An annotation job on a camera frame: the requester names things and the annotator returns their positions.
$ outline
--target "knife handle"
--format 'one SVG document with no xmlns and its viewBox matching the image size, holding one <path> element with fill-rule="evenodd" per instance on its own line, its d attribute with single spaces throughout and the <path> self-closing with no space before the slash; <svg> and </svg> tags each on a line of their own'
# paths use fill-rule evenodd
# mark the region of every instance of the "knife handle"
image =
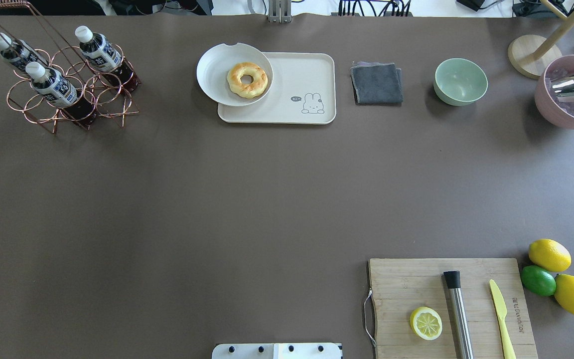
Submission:
<svg viewBox="0 0 574 359">
<path fill-rule="evenodd" d="M 504 320 L 499 321 L 499 331 L 502 336 L 502 350 L 504 352 L 504 359 L 517 359 L 515 351 L 511 343 L 511 338 L 508 336 L 508 329 Z"/>
</svg>

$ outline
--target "pink bowl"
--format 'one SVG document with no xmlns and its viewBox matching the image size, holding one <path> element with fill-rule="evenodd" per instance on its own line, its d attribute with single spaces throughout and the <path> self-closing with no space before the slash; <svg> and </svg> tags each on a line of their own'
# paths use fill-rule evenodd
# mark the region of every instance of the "pink bowl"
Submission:
<svg viewBox="0 0 574 359">
<path fill-rule="evenodd" d="M 559 59 L 551 62 L 547 66 L 544 74 L 540 76 L 535 88 L 535 105 L 540 111 L 540 114 L 553 125 L 563 127 L 565 129 L 574 129 L 574 116 L 566 113 L 560 106 L 558 106 L 551 97 L 551 94 L 546 90 L 544 78 L 558 68 L 564 68 L 568 73 L 574 73 L 574 55 L 562 56 Z"/>
</svg>

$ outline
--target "round wooden base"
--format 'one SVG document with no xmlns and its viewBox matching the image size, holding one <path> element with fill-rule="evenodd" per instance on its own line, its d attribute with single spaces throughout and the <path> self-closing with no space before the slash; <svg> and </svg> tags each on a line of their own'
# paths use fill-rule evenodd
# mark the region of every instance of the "round wooden base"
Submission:
<svg viewBox="0 0 574 359">
<path fill-rule="evenodd" d="M 560 48 L 553 45 L 544 56 L 539 59 L 533 57 L 533 52 L 537 50 L 546 38 L 538 35 L 524 35 L 513 40 L 508 46 L 508 59 L 515 70 L 531 79 L 539 79 L 553 60 L 562 56 Z"/>
</svg>

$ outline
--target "bagel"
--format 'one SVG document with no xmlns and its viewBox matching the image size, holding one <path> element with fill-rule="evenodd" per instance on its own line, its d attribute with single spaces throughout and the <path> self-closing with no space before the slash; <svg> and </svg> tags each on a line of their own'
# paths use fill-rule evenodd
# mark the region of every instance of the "bagel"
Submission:
<svg viewBox="0 0 574 359">
<path fill-rule="evenodd" d="M 252 77 L 251 84 L 244 84 L 241 78 L 245 75 Z M 238 63 L 227 74 L 230 90 L 243 98 L 255 98 L 267 89 L 269 80 L 267 74 L 255 63 Z"/>
</svg>

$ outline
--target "bagel hole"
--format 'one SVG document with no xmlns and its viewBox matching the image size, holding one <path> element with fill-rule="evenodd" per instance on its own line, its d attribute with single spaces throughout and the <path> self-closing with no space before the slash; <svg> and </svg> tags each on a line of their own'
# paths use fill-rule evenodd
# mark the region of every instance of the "bagel hole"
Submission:
<svg viewBox="0 0 574 359">
<path fill-rule="evenodd" d="M 243 84 L 249 85 L 251 84 L 251 82 L 254 80 L 253 77 L 249 76 L 249 75 L 244 75 L 243 77 L 241 77 L 241 82 Z"/>
</svg>

